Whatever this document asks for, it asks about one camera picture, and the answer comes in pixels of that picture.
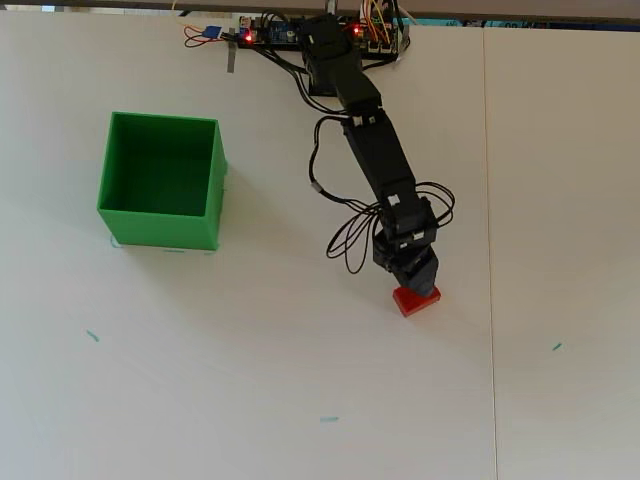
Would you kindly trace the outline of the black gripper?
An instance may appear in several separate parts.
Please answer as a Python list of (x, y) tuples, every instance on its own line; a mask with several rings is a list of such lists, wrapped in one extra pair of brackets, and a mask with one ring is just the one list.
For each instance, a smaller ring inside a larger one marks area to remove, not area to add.
[(381, 230), (373, 236), (373, 260), (392, 273), (401, 287), (420, 296), (429, 296), (435, 288), (439, 268), (432, 246), (437, 231), (436, 224), (396, 237)]

